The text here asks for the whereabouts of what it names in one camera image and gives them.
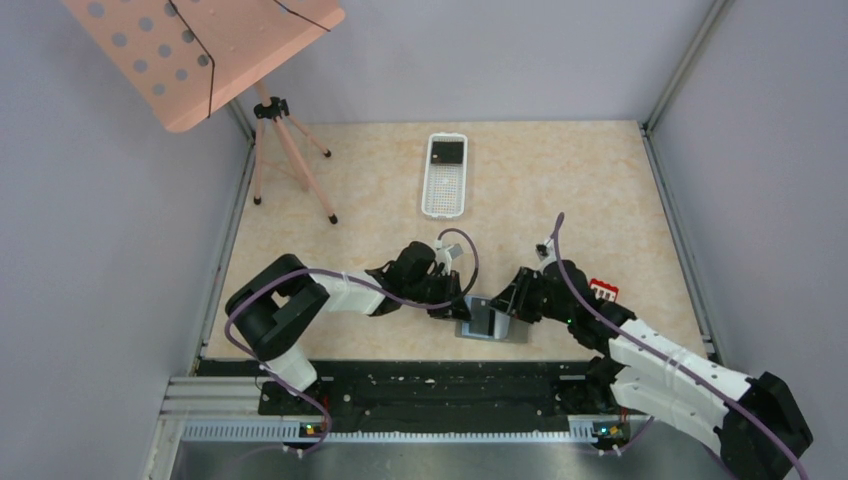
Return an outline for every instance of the pink panel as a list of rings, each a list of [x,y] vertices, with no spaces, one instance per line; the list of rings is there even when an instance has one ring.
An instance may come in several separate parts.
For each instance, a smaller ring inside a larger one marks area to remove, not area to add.
[[[273,0],[63,0],[172,132],[214,112],[323,35]],[[331,29],[345,17],[338,0],[282,4]]]

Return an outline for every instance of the tripod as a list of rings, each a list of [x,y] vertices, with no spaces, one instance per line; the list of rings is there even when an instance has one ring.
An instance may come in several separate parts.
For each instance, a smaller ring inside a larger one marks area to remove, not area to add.
[[[335,225],[338,223],[339,219],[336,217],[335,210],[333,210],[333,206],[330,205],[330,200],[327,198],[327,194],[324,193],[324,190],[321,189],[321,186],[318,185],[318,181],[315,180],[315,177],[312,175],[312,171],[309,170],[309,166],[306,164],[306,161],[303,159],[303,156],[300,154],[300,150],[298,150],[297,145],[294,143],[294,138],[292,138],[291,133],[289,133],[288,128],[286,128],[283,123],[283,116],[289,119],[298,130],[300,130],[309,141],[318,147],[321,150],[321,153],[324,154],[325,157],[329,158],[332,153],[330,150],[324,146],[314,135],[304,126],[300,121],[295,118],[294,115],[289,111],[289,106],[286,103],[285,99],[280,99],[279,97],[272,97],[268,95],[268,89],[265,88],[265,84],[262,80],[256,82],[254,84],[256,87],[256,91],[259,93],[259,98],[262,103],[256,105],[253,108],[253,113],[256,115],[256,167],[254,168],[254,190],[253,190],[253,203],[259,205],[262,203],[262,167],[267,165],[272,168],[277,168],[282,170],[279,166],[266,162],[264,153],[263,153],[263,144],[262,139],[265,134],[265,119],[271,120],[272,125],[274,126],[274,131],[277,134],[277,139],[280,141],[280,145],[283,147],[283,150],[286,152],[286,156],[289,157],[289,162],[291,163],[292,170],[294,170],[294,178],[300,183],[301,188],[304,192],[308,192],[311,187],[315,190],[315,195],[318,196],[318,200],[321,202],[321,206],[324,207],[324,211],[327,212],[327,217],[330,219],[330,223]]]

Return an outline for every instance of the robotic arm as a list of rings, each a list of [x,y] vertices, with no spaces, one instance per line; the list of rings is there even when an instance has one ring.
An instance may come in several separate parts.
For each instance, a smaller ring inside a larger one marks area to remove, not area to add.
[[[660,335],[627,308],[596,298],[586,275],[573,262],[564,260],[568,278],[581,296],[577,299],[564,281],[552,244],[548,239],[536,246],[540,265],[536,269],[521,267],[510,285],[489,302],[490,308],[529,323],[543,317],[562,322],[581,345],[603,354],[590,362],[587,373],[588,384],[597,389],[594,395],[598,403],[644,412],[694,437],[718,455],[738,478],[777,479],[788,473],[792,464],[773,439],[684,375],[681,368],[695,372],[742,405],[797,457],[813,438],[786,383],[768,372],[751,378],[693,354]],[[459,245],[443,245],[440,240],[435,249],[412,242],[396,260],[380,268],[341,275],[307,269],[296,256],[287,254],[233,295],[225,310],[231,318],[236,314],[232,322],[256,358],[302,391],[317,379],[317,373],[296,342],[319,312],[381,316],[394,312],[402,303],[418,303],[440,305],[428,309],[433,318],[469,320],[471,314],[464,296],[471,285],[461,290],[459,274],[451,269],[452,261],[461,254]],[[302,270],[309,273],[292,275],[290,280],[268,290],[281,276]],[[248,298],[263,289],[267,293],[237,312]],[[288,302],[278,305],[272,293],[287,297]],[[661,360],[611,330],[585,305],[671,361]]]

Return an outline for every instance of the white wall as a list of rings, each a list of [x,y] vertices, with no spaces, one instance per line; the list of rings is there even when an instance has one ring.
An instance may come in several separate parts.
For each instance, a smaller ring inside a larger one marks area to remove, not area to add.
[[[310,122],[645,120],[712,2],[341,3],[268,80]]]
[[[848,2],[736,2],[657,132],[731,366],[789,383],[845,478]]]
[[[0,38],[0,478],[139,478],[244,139],[165,132],[59,2],[0,3]]]

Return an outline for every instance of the beige tabletop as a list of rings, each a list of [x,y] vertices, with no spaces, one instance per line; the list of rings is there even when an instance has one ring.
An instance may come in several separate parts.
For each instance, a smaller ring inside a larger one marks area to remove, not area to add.
[[[325,159],[298,137],[339,217],[331,225],[318,200],[272,169],[262,204],[244,207],[224,283],[221,306],[244,283],[285,253],[309,267],[357,271],[395,259],[413,240],[431,244],[446,227],[467,231],[480,252],[471,293],[495,295],[520,266],[535,268],[536,243],[565,212],[563,255],[587,277],[621,289],[618,302],[684,347],[704,354],[677,254],[635,122],[486,122],[316,125],[333,152]],[[421,213],[428,136],[458,132],[469,138],[465,213],[452,221]],[[276,138],[266,152],[285,168]],[[457,236],[447,241],[461,242]],[[463,282],[470,254],[455,264]],[[219,309],[206,356],[244,355],[223,335]],[[320,314],[301,337],[313,359],[583,360],[565,325],[543,320],[527,344],[461,339],[453,322],[403,307],[371,318]]]

